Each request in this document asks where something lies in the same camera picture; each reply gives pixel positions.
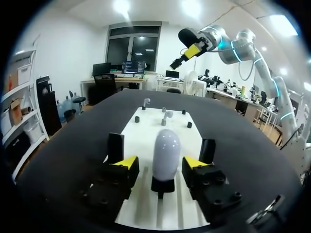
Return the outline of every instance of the cardboard box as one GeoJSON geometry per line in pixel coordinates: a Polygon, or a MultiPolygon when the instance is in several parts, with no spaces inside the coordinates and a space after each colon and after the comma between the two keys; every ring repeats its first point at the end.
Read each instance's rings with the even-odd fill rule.
{"type": "Polygon", "coordinates": [[[4,94],[12,91],[18,86],[18,72],[15,71],[9,75],[9,77],[4,82],[4,94]]]}
{"type": "Polygon", "coordinates": [[[18,125],[23,120],[19,99],[12,101],[10,104],[10,115],[14,125],[18,125]]]}

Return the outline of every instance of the window frame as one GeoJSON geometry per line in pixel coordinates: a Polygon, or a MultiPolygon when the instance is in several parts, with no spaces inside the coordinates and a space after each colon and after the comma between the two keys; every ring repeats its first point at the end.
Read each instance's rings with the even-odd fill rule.
{"type": "Polygon", "coordinates": [[[120,38],[130,38],[129,43],[128,43],[128,49],[127,49],[127,61],[131,61],[132,60],[132,51],[133,51],[133,44],[134,44],[134,37],[140,37],[140,36],[144,36],[144,37],[156,37],[157,38],[157,43],[156,43],[156,52],[155,52],[155,69],[154,70],[147,70],[147,72],[155,72],[156,71],[156,63],[157,63],[157,52],[158,52],[158,48],[159,48],[159,39],[160,39],[160,32],[161,32],[161,26],[159,26],[159,33],[131,33],[131,34],[122,34],[122,35],[113,35],[110,36],[110,30],[112,28],[109,28],[109,37],[107,40],[107,47],[106,47],[106,56],[105,56],[105,60],[106,62],[108,59],[108,50],[109,50],[109,42],[112,39],[120,39],[120,38]]]}

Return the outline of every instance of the storage box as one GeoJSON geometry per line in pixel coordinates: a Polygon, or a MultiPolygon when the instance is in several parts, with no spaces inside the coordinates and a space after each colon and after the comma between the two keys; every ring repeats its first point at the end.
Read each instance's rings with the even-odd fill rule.
{"type": "Polygon", "coordinates": [[[28,121],[24,126],[24,131],[28,135],[31,143],[35,143],[42,136],[42,131],[39,125],[39,121],[35,121],[34,124],[31,124],[28,121]]]}
{"type": "Polygon", "coordinates": [[[31,66],[32,64],[28,64],[17,69],[18,85],[26,83],[30,80],[31,66]]]}
{"type": "Polygon", "coordinates": [[[19,99],[12,101],[10,105],[10,115],[14,125],[18,125],[23,120],[19,99]]]}
{"type": "Polygon", "coordinates": [[[12,128],[12,124],[10,121],[9,109],[5,110],[1,114],[1,132],[3,135],[6,135],[10,129],[12,128]]]}
{"type": "Polygon", "coordinates": [[[18,72],[15,71],[9,75],[9,77],[4,82],[4,94],[12,91],[18,86],[18,72]]]}
{"type": "Polygon", "coordinates": [[[22,132],[5,148],[5,162],[12,173],[29,147],[29,138],[22,132]]]}

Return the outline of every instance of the white shelving unit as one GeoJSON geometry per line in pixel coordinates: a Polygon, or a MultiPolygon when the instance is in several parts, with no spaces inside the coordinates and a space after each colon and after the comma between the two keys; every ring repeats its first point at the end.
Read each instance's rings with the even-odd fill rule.
{"type": "Polygon", "coordinates": [[[9,137],[20,127],[22,126],[27,120],[29,120],[31,117],[33,117],[35,114],[37,114],[37,110],[33,110],[31,113],[27,114],[27,115],[24,115],[23,116],[23,120],[18,124],[18,125],[14,125],[12,126],[12,128],[10,129],[10,131],[5,135],[3,136],[3,139],[2,139],[2,144],[4,144],[8,139],[9,137]]]}
{"type": "Polygon", "coordinates": [[[29,149],[26,151],[26,153],[24,154],[24,156],[22,157],[22,159],[20,160],[19,164],[17,165],[17,167],[15,168],[14,172],[13,172],[13,179],[15,180],[16,176],[19,173],[19,170],[22,168],[22,166],[24,165],[24,163],[26,162],[26,160],[28,159],[29,155],[31,155],[31,153],[40,145],[41,142],[43,142],[43,140],[45,139],[45,135],[42,135],[42,137],[39,138],[38,141],[36,141],[36,143],[33,143],[29,149]]]}
{"type": "Polygon", "coordinates": [[[31,82],[26,82],[23,83],[22,85],[17,86],[16,88],[14,88],[13,90],[9,91],[8,93],[6,93],[5,95],[2,96],[1,102],[5,101],[7,98],[9,98],[10,96],[12,96],[14,93],[20,91],[21,89],[24,89],[28,86],[30,86],[31,82]]]}
{"type": "Polygon", "coordinates": [[[16,52],[10,59],[9,63],[9,70],[15,70],[18,67],[22,67],[26,65],[25,63],[31,64],[31,72],[30,72],[30,80],[29,82],[23,83],[13,90],[9,91],[1,98],[1,103],[9,103],[9,98],[14,98],[15,95],[18,95],[17,93],[19,91],[24,91],[27,95],[27,98],[29,97],[31,108],[33,109],[32,112],[30,112],[27,115],[23,116],[23,120],[18,124],[12,126],[12,128],[9,130],[9,132],[3,136],[2,144],[7,142],[11,137],[15,136],[16,133],[14,133],[17,130],[21,131],[21,126],[23,126],[29,119],[35,118],[39,121],[40,127],[43,131],[42,136],[35,142],[32,143],[31,146],[28,148],[26,153],[22,156],[20,162],[18,163],[17,167],[15,168],[12,176],[13,179],[15,179],[20,171],[20,169],[23,167],[24,163],[27,161],[31,153],[40,145],[43,140],[49,140],[49,136],[47,134],[47,131],[44,127],[42,116],[39,109],[38,104],[38,98],[37,98],[37,92],[36,92],[36,79],[34,78],[34,60],[35,60],[35,53],[36,49],[27,49],[22,50],[19,52],[16,52]]]}

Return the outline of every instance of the white fan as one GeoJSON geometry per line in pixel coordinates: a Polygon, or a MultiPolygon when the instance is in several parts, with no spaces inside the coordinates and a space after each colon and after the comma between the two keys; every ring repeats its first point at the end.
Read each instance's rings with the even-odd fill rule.
{"type": "Polygon", "coordinates": [[[191,96],[206,96],[206,82],[198,80],[198,74],[193,70],[184,79],[184,93],[191,96]]]}

